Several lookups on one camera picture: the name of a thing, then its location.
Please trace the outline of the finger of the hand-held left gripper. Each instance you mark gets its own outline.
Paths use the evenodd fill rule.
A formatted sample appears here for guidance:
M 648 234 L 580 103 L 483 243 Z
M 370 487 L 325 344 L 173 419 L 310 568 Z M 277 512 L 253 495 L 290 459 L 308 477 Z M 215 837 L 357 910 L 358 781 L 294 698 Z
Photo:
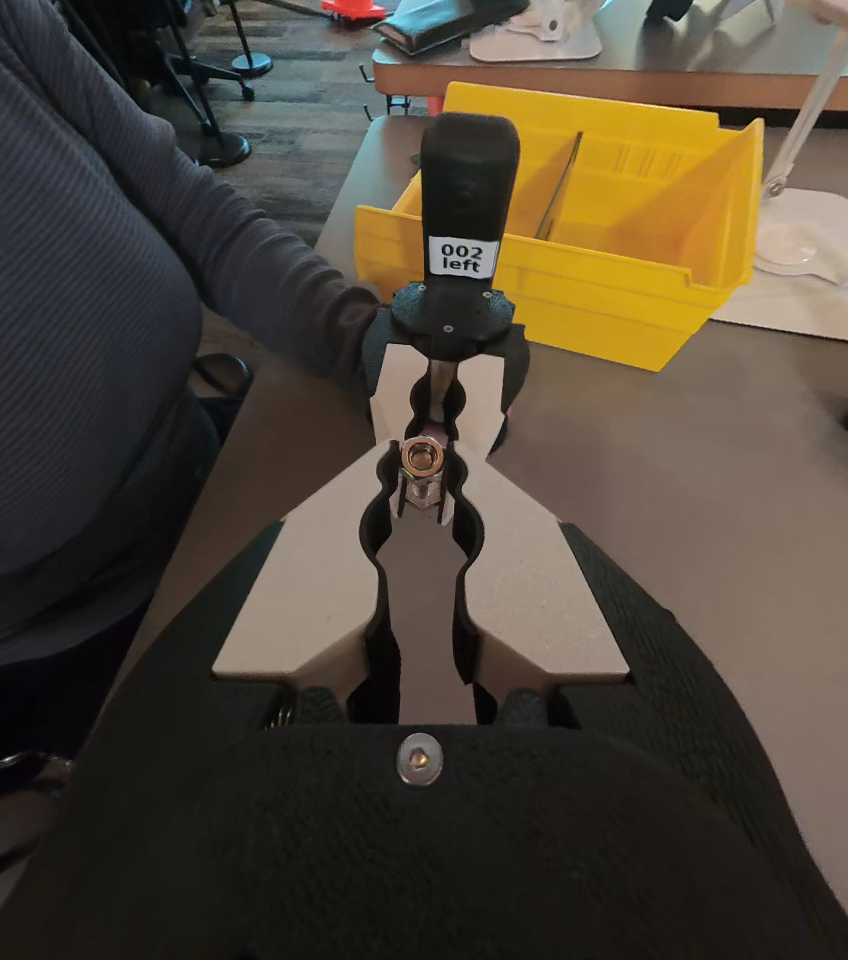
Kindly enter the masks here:
M 431 362 L 413 345 L 389 343 L 377 385 L 369 398 L 375 444 L 403 444 L 419 434 L 430 412 Z
M 456 365 L 448 389 L 448 437 L 486 460 L 505 425 L 505 359 L 472 357 Z

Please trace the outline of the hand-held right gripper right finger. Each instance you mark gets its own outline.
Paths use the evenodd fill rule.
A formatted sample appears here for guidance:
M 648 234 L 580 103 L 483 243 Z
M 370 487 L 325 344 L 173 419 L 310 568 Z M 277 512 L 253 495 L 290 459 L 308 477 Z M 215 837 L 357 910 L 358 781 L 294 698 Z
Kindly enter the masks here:
M 453 443 L 453 656 L 478 725 L 528 690 L 618 685 L 630 667 L 561 522 L 484 458 Z

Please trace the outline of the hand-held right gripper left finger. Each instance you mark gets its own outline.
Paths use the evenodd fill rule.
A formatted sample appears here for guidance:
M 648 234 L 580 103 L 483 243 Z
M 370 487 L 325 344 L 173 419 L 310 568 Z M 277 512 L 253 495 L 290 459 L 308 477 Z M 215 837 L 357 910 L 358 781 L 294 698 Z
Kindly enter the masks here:
M 214 678 L 327 689 L 358 723 L 397 722 L 401 654 L 377 555 L 392 533 L 399 460 L 386 440 L 286 514 Z

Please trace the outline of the yellow plastic bin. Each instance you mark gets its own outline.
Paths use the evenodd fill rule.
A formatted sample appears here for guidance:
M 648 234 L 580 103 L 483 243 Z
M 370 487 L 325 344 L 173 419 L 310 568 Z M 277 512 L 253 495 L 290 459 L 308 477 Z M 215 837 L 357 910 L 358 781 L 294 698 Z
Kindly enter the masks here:
M 450 83 L 443 114 L 520 140 L 494 286 L 529 341 L 659 372 L 754 275 L 765 126 L 712 112 Z M 583 139 L 550 240 L 535 233 Z

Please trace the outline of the dark bin divider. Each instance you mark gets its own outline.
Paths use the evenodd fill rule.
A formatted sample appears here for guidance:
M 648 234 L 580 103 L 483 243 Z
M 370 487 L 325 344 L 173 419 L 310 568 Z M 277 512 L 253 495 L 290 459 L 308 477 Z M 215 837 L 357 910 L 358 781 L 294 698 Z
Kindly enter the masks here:
M 566 164 L 560 174 L 557 185 L 554 188 L 554 191 L 550 197 L 548 205 L 543 213 L 541 221 L 539 222 L 537 230 L 534 234 L 535 240 L 542 241 L 542 242 L 547 242 L 550 240 L 550 237 L 553 233 L 555 225 L 558 221 L 558 217 L 562 210 L 564 196 L 570 184 L 573 171 L 581 151 L 583 139 L 584 139 L 584 132 L 582 130 L 578 130 L 574 135 L 574 141 L 573 141 L 569 156 L 567 158 Z

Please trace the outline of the white board stand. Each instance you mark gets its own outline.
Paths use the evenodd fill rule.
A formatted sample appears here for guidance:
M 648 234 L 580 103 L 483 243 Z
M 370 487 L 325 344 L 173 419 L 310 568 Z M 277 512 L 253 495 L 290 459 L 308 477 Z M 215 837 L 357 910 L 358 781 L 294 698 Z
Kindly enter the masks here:
M 834 41 L 763 183 L 754 273 L 716 322 L 848 342 L 848 198 L 788 185 L 802 147 L 848 66 L 848 32 Z
M 606 5 L 605 1 L 532 1 L 522 13 L 473 35 L 468 52 L 486 65 L 592 60 L 603 50 L 595 18 Z

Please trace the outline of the black folder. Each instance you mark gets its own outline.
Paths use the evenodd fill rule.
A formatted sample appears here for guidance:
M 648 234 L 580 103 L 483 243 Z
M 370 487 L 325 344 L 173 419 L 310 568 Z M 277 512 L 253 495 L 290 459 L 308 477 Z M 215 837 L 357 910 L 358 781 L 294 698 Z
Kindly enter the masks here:
M 425 9 L 395 13 L 374 24 L 371 30 L 385 42 L 408 57 L 416 57 L 439 49 L 456 49 L 465 34 L 464 22 Z

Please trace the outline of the green box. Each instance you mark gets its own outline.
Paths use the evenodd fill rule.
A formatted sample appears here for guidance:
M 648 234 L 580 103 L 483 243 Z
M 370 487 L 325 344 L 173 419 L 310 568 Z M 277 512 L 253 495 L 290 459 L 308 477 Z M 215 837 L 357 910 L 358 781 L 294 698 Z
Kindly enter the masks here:
M 506 22 L 528 6 L 529 1 L 401 1 L 384 24 L 407 33 L 460 25 L 469 33 Z

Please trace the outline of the person's torso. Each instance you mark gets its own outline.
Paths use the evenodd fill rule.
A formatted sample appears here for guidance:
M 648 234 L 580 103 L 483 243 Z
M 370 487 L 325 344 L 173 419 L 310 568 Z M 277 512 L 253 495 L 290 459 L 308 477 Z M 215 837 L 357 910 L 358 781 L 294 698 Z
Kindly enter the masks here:
M 0 668 L 145 606 L 219 449 L 202 304 L 287 240 L 107 76 L 50 2 L 0 2 Z

